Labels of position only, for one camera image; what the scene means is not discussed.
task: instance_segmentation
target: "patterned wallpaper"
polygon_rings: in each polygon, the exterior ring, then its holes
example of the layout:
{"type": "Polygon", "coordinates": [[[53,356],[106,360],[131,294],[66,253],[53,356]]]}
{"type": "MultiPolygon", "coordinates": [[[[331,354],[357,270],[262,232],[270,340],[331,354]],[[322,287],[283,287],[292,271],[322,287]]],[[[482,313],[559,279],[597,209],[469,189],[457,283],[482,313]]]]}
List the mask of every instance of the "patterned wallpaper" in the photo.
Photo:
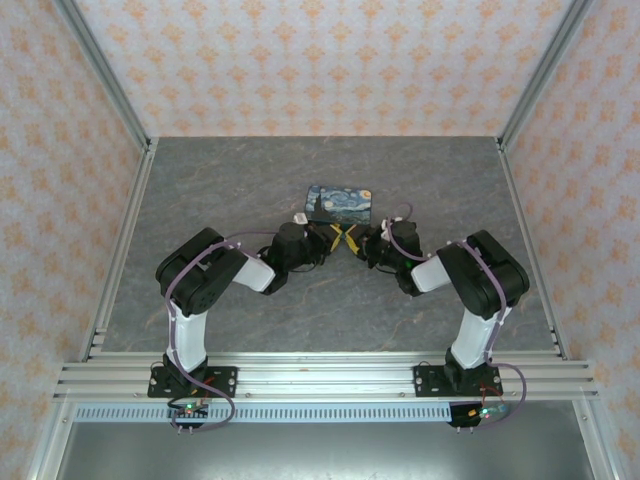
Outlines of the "patterned wallpaper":
{"type": "Polygon", "coordinates": [[[79,0],[152,136],[497,135],[570,0],[79,0]]]}
{"type": "Polygon", "coordinates": [[[51,0],[3,0],[0,32],[0,477],[22,480],[139,153],[51,0]]]}
{"type": "Polygon", "coordinates": [[[640,9],[596,1],[510,152],[555,311],[640,472],[640,9]]]}

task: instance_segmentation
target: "enclosure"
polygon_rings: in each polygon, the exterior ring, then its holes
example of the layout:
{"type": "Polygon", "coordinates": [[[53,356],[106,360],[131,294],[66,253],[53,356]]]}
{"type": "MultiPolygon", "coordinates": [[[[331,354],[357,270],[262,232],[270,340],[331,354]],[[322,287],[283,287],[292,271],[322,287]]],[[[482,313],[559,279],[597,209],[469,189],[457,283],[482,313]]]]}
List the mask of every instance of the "enclosure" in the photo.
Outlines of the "enclosure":
{"type": "Polygon", "coordinates": [[[8,0],[0,22],[3,478],[636,477],[635,2],[8,0]],[[369,190],[372,225],[410,202],[425,254],[484,229],[522,264],[495,346],[517,418],[444,425],[455,398],[412,367],[444,362],[456,290],[412,299],[341,244],[273,295],[225,291],[205,344],[238,414],[175,435],[147,397],[156,268],[205,227],[273,234],[310,185],[369,190]]]}

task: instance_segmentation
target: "wall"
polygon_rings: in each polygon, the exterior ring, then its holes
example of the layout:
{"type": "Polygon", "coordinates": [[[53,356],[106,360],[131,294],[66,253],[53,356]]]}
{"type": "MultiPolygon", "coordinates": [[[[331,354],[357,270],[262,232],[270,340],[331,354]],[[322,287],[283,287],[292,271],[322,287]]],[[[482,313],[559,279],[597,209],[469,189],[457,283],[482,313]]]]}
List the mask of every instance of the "wall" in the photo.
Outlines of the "wall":
{"type": "Polygon", "coordinates": [[[509,158],[571,354],[595,362],[629,472],[640,472],[638,138],[640,9],[596,1],[509,158]]]}
{"type": "Polygon", "coordinates": [[[79,0],[150,135],[497,135],[570,0],[79,0]]]}
{"type": "Polygon", "coordinates": [[[0,3],[0,476],[94,314],[139,157],[50,0],[0,3]]]}

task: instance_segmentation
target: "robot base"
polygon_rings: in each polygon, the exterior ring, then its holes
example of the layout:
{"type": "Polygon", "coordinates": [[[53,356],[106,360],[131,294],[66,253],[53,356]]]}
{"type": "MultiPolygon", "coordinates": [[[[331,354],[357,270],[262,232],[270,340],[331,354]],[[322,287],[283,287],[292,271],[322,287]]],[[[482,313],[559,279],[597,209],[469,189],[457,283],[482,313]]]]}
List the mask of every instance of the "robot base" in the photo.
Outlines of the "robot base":
{"type": "Polygon", "coordinates": [[[418,365],[413,367],[413,385],[416,397],[487,397],[502,395],[502,382],[497,367],[486,363],[476,368],[463,369],[447,350],[445,365],[418,365]],[[481,385],[490,387],[482,392],[481,385]]]}
{"type": "MultiPolygon", "coordinates": [[[[208,396],[215,398],[215,394],[207,392],[191,384],[184,378],[177,367],[169,361],[167,354],[164,354],[163,365],[158,365],[151,369],[149,379],[149,398],[202,398],[208,396]]],[[[235,397],[236,385],[238,383],[237,367],[210,367],[205,359],[202,364],[190,372],[196,380],[205,382],[208,385],[221,390],[231,398],[235,397]]]]}

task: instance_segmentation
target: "floor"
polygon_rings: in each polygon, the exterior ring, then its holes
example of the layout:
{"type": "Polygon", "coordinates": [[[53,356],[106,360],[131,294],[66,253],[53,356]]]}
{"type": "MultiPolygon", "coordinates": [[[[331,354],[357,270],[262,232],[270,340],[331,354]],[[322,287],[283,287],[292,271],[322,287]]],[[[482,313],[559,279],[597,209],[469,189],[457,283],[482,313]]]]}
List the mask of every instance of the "floor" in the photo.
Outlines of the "floor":
{"type": "MultiPolygon", "coordinates": [[[[205,226],[272,230],[303,210],[312,184],[367,188],[375,222],[414,204],[424,252],[480,229],[527,270],[532,287],[499,350],[549,350],[549,327],[494,140],[488,137],[162,138],[119,285],[105,351],[161,351],[167,317],[158,264],[205,226]]],[[[246,237],[257,250],[271,237],[246,237]]],[[[411,299],[345,245],[265,297],[232,285],[209,313],[213,351],[444,350],[463,307],[451,286],[411,299]]]]}
{"type": "Polygon", "coordinates": [[[80,423],[58,480],[502,480],[593,478],[571,402],[527,403],[473,435],[445,423],[80,423]]]}

